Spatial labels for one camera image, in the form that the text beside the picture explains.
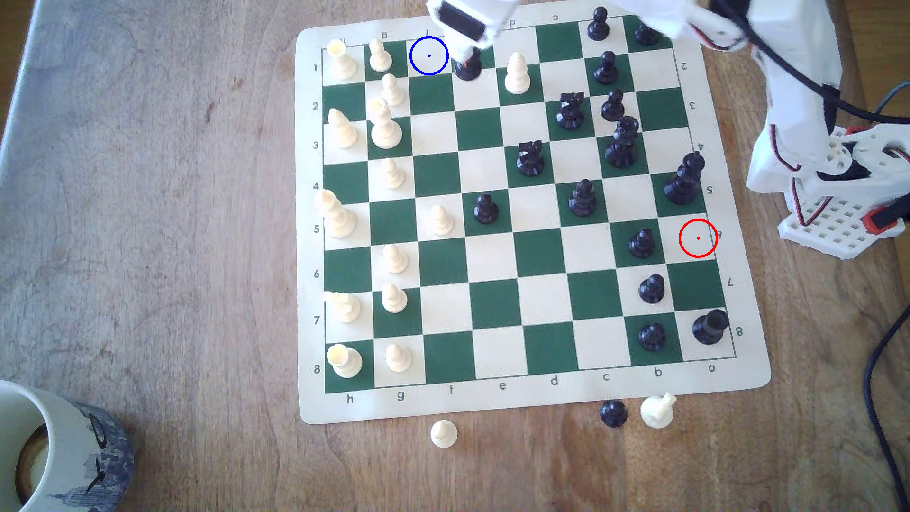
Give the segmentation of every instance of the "black pawn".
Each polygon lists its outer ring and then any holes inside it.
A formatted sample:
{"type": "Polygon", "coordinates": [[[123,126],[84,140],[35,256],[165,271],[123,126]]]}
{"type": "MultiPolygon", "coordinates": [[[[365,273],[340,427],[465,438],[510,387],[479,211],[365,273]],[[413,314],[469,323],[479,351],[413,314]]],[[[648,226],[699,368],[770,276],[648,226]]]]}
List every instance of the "black pawn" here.
{"type": "Polygon", "coordinates": [[[629,240],[629,252],[632,256],[644,260],[654,253],[654,233],[645,228],[634,235],[629,240]]]}
{"type": "Polygon", "coordinates": [[[594,21],[588,24],[588,37],[595,41],[602,41],[610,35],[610,26],[607,25],[607,8],[594,9],[594,21]]]}
{"type": "Polygon", "coordinates": [[[710,310],[708,314],[695,319],[692,324],[692,334],[700,343],[713,345],[723,338],[723,332],[730,326],[727,313],[722,310],[710,310]]]}
{"type": "Polygon", "coordinates": [[[659,323],[650,323],[638,332],[638,344],[648,352],[657,352],[667,341],[667,332],[659,323]]]}
{"type": "Polygon", "coordinates": [[[608,400],[601,405],[601,421],[604,425],[616,428],[622,426],[628,417],[629,411],[619,400],[608,400]]]}
{"type": "Polygon", "coordinates": [[[663,298],[663,277],[653,274],[638,285],[638,296],[649,304],[656,304],[663,298]]]}
{"type": "Polygon", "coordinates": [[[694,151],[686,155],[676,170],[676,176],[663,186],[667,199],[678,205],[691,204],[698,199],[698,193],[702,190],[702,169],[704,157],[701,153],[694,151]]]}
{"type": "Polygon", "coordinates": [[[500,216],[500,207],[496,206],[493,198],[487,194],[480,194],[477,206],[474,207],[474,219],[481,224],[489,224],[500,216]]]}
{"type": "Polygon", "coordinates": [[[577,217],[588,217],[597,210],[594,185],[589,179],[583,179],[575,185],[569,199],[569,210],[577,217]]]}

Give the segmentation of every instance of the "white chess piece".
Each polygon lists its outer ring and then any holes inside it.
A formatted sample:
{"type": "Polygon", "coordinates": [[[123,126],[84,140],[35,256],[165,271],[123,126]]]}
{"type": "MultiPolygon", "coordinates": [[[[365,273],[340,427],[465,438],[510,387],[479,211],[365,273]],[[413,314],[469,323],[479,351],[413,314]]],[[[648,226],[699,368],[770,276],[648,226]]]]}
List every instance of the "white chess piece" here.
{"type": "Polygon", "coordinates": [[[335,292],[325,292],[324,298],[339,321],[351,323],[357,320],[360,314],[360,299],[350,293],[335,292]]]}
{"type": "Polygon", "coordinates": [[[392,149],[401,142],[401,126],[392,120],[389,104],[381,97],[374,97],[367,102],[367,116],[373,123],[369,135],[373,144],[383,149],[392,149]]]}
{"type": "Polygon", "coordinates": [[[348,118],[337,108],[329,109],[329,127],[331,139],[339,148],[350,148],[357,142],[357,129],[351,126],[348,118]]]}
{"type": "Polygon", "coordinates": [[[531,86],[531,77],[528,75],[528,64],[525,62],[522,54],[512,52],[512,55],[509,57],[504,85],[506,90],[512,94],[524,94],[531,86]]]}
{"type": "Polygon", "coordinates": [[[382,307],[387,312],[401,312],[408,305],[408,294],[392,283],[382,287],[382,307]]]}
{"type": "Polygon", "coordinates": [[[360,357],[360,353],[340,343],[329,347],[326,359],[329,360],[335,373],[343,379],[353,377],[363,367],[363,358],[360,357]]]}
{"type": "Polygon", "coordinates": [[[335,193],[322,189],[316,193],[316,208],[326,218],[326,232],[332,238],[344,238],[357,227],[357,216],[341,205],[335,193]]]}
{"type": "Polygon", "coordinates": [[[408,268],[408,255],[394,243],[382,248],[382,259],[385,260],[389,273],[400,274],[408,268]]]}
{"type": "Polygon", "coordinates": [[[439,420],[430,429],[430,441],[440,448],[448,448],[458,440],[458,428],[449,420],[439,420]]]}
{"type": "Polygon", "coordinates": [[[676,397],[672,394],[649,396],[642,402],[642,420],[650,428],[664,428],[673,420],[673,404],[676,397]]]}
{"type": "Polygon", "coordinates": [[[401,373],[410,368],[411,355],[407,348],[395,343],[386,347],[386,365],[392,372],[401,373]]]}
{"type": "Polygon", "coordinates": [[[385,99],[390,107],[400,105],[404,101],[404,90],[398,86],[398,80],[391,73],[382,76],[382,99],[385,99]]]}
{"type": "Polygon", "coordinates": [[[344,46],[344,41],[332,39],[326,45],[326,51],[329,52],[329,57],[332,59],[329,67],[332,76],[338,80],[347,80],[354,76],[354,73],[357,72],[357,61],[348,55],[348,49],[344,46]]]}

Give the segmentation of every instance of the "black cable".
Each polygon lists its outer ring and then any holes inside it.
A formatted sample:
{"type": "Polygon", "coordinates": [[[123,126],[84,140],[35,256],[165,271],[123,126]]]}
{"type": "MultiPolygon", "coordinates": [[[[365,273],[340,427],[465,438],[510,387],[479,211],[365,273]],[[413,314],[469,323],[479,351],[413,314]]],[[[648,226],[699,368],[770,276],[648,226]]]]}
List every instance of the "black cable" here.
{"type": "Polygon", "coordinates": [[[865,401],[865,410],[869,413],[869,421],[872,422],[872,428],[875,430],[875,435],[878,436],[878,444],[882,446],[882,452],[885,454],[885,460],[888,462],[888,469],[891,470],[891,477],[895,480],[897,503],[904,512],[910,510],[910,505],[907,504],[907,493],[904,490],[904,481],[901,480],[901,474],[897,470],[895,457],[891,454],[891,448],[888,447],[885,433],[882,432],[882,425],[878,423],[878,415],[875,413],[875,407],[872,405],[872,371],[875,369],[875,363],[878,361],[878,356],[882,355],[882,351],[888,345],[888,342],[891,341],[891,338],[894,337],[897,330],[901,328],[901,325],[904,324],[904,320],[906,320],[908,316],[910,316],[910,305],[908,305],[904,312],[897,317],[895,324],[891,326],[891,329],[888,329],[888,332],[885,333],[885,337],[882,338],[881,342],[878,342],[875,350],[872,351],[872,355],[869,356],[869,363],[865,366],[865,375],[863,376],[863,399],[865,401]]]}

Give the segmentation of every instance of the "white pawn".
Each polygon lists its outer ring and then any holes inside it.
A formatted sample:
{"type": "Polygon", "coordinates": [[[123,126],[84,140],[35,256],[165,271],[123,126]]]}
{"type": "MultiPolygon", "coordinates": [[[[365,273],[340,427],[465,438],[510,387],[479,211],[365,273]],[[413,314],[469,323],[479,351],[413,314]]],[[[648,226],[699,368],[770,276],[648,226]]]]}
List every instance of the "white pawn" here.
{"type": "Polygon", "coordinates": [[[316,193],[316,208],[326,218],[326,232],[332,238],[344,238],[357,227],[357,216],[341,205],[335,193],[322,189],[316,193]]]}
{"type": "Polygon", "coordinates": [[[351,126],[348,118],[337,108],[329,109],[329,127],[332,141],[339,148],[350,148],[357,142],[357,129],[351,126]]]}
{"type": "Polygon", "coordinates": [[[369,135],[373,144],[383,149],[392,149],[401,142],[401,126],[392,120],[389,104],[381,97],[374,97],[367,102],[367,116],[373,123],[369,135]]]}
{"type": "Polygon", "coordinates": [[[430,429],[430,441],[440,448],[448,448],[458,440],[458,428],[449,420],[439,420],[430,429]]]}
{"type": "Polygon", "coordinates": [[[642,420],[650,428],[664,428],[673,421],[673,404],[676,397],[672,394],[649,396],[642,402],[642,420]]]}
{"type": "Polygon", "coordinates": [[[398,80],[391,73],[382,76],[382,99],[385,99],[390,107],[400,105],[404,101],[404,90],[398,87],[398,80]]]}
{"type": "Polygon", "coordinates": [[[369,66],[377,73],[389,71],[392,67],[392,55],[386,51],[385,45],[378,39],[369,42],[369,66]]]}
{"type": "Polygon", "coordinates": [[[408,268],[408,255],[399,250],[394,243],[382,248],[382,259],[386,261],[389,273],[400,274],[408,268]]]}
{"type": "Polygon", "coordinates": [[[386,347],[386,365],[392,372],[401,373],[410,368],[410,350],[395,343],[386,347]]]}
{"type": "Polygon", "coordinates": [[[528,76],[528,64],[522,54],[513,52],[506,67],[506,90],[512,94],[524,94],[530,86],[531,77],[528,76]]]}
{"type": "Polygon", "coordinates": [[[344,41],[332,39],[326,45],[326,51],[332,59],[329,67],[332,71],[332,76],[338,80],[347,80],[354,76],[354,73],[357,72],[357,61],[348,55],[348,49],[344,46],[344,41]]]}
{"type": "Polygon", "coordinates": [[[353,377],[363,367],[363,358],[360,357],[360,353],[340,343],[329,347],[326,359],[329,360],[335,373],[343,379],[353,377]]]}
{"type": "Polygon", "coordinates": [[[382,307],[387,312],[401,312],[408,305],[408,294],[392,283],[382,287],[382,307]]]}

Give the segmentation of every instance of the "black chess piece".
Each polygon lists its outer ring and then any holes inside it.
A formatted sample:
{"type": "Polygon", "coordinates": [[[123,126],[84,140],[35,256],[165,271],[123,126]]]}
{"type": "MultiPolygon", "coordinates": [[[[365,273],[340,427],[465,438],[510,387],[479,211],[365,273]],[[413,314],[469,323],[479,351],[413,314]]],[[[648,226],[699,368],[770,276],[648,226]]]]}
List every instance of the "black chess piece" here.
{"type": "Polygon", "coordinates": [[[667,341],[667,331],[659,323],[649,323],[638,332],[638,344],[648,352],[657,352],[667,341]]]}
{"type": "Polygon", "coordinates": [[[588,24],[588,37],[595,41],[602,41],[610,35],[610,26],[607,25],[607,8],[597,7],[594,9],[592,22],[588,24]]]}
{"type": "Polygon", "coordinates": [[[594,185],[589,179],[583,179],[575,185],[569,199],[569,211],[577,217],[588,217],[597,210],[597,198],[594,197],[594,185]]]}
{"type": "Polygon", "coordinates": [[[601,55],[601,65],[594,70],[594,79],[598,82],[609,86],[619,77],[619,71],[616,69],[616,54],[607,50],[601,55]]]}
{"type": "Polygon", "coordinates": [[[601,421],[604,425],[616,428],[622,426],[628,417],[629,411],[619,400],[607,400],[601,405],[601,421]]]}
{"type": "Polygon", "coordinates": [[[698,199],[698,193],[702,190],[702,169],[704,157],[701,153],[694,151],[686,155],[676,170],[676,176],[663,186],[667,199],[678,205],[691,204],[698,199]]]}
{"type": "Polygon", "coordinates": [[[730,318],[723,310],[710,310],[708,314],[695,319],[692,334],[700,343],[713,345],[723,338],[723,332],[730,326],[730,318]]]}
{"type": "Polygon", "coordinates": [[[644,260],[654,254],[653,231],[645,228],[632,235],[632,238],[629,239],[629,252],[640,260],[644,260]]]}
{"type": "Polygon", "coordinates": [[[614,89],[607,94],[607,100],[601,106],[601,117],[608,121],[619,121],[625,115],[625,107],[622,105],[622,91],[614,89]]]}
{"type": "Polygon", "coordinates": [[[638,296],[649,304],[660,302],[663,298],[663,277],[660,274],[652,274],[642,281],[642,284],[638,285],[638,296]]]}
{"type": "Polygon", "coordinates": [[[500,207],[487,194],[480,194],[477,206],[474,207],[474,219],[481,224],[489,224],[500,216],[500,207]]]}

